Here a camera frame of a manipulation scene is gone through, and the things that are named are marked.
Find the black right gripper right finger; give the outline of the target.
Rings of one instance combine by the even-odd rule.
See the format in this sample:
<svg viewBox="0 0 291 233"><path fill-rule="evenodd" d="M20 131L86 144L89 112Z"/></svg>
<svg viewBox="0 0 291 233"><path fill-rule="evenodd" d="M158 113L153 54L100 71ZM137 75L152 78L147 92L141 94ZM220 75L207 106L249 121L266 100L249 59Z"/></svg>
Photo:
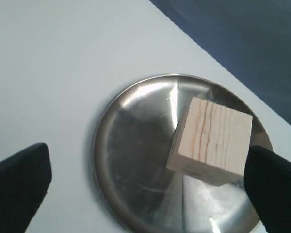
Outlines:
<svg viewBox="0 0 291 233"><path fill-rule="evenodd" d="M291 233L291 162L272 151L251 146L244 188L269 233Z"/></svg>

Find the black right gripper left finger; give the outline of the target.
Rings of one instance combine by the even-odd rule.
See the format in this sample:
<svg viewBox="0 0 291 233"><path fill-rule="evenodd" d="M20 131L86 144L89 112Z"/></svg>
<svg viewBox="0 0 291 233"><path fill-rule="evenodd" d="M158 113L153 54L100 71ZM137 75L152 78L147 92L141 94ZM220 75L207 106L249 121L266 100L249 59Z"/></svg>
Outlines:
<svg viewBox="0 0 291 233"><path fill-rule="evenodd" d="M0 162L0 233L23 233L51 183L49 149L33 144Z"/></svg>

